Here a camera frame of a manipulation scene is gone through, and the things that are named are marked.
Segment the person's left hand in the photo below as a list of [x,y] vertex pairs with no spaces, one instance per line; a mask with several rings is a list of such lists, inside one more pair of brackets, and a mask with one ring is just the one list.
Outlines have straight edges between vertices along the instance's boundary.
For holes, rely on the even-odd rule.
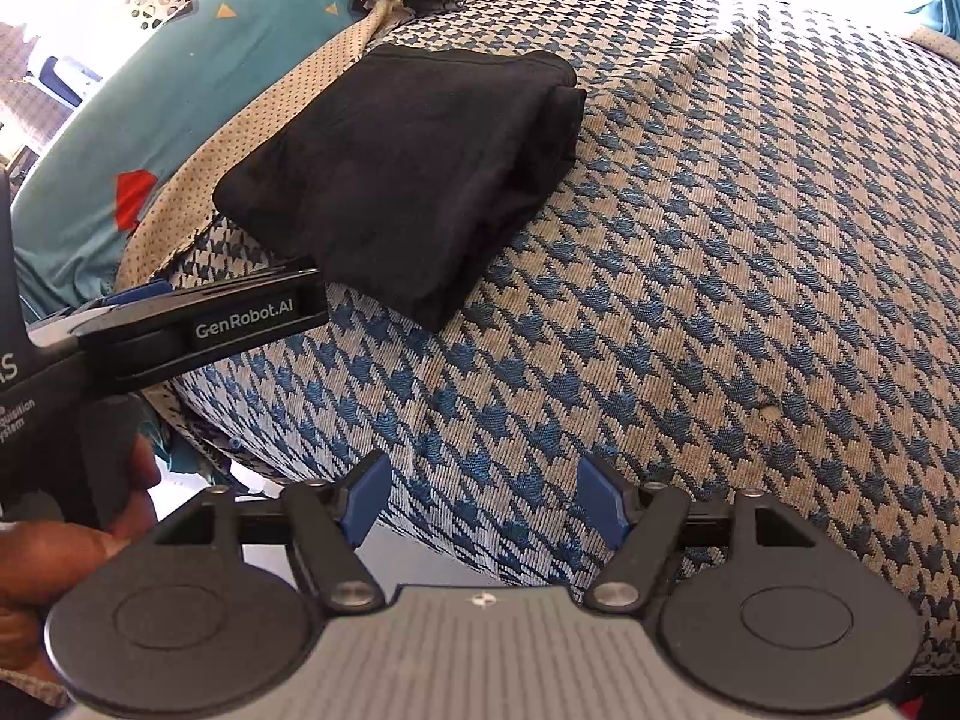
[[143,436],[133,444],[127,471],[127,504],[105,532],[47,520],[3,523],[3,670],[55,681],[39,613],[158,523],[149,491],[161,473]]

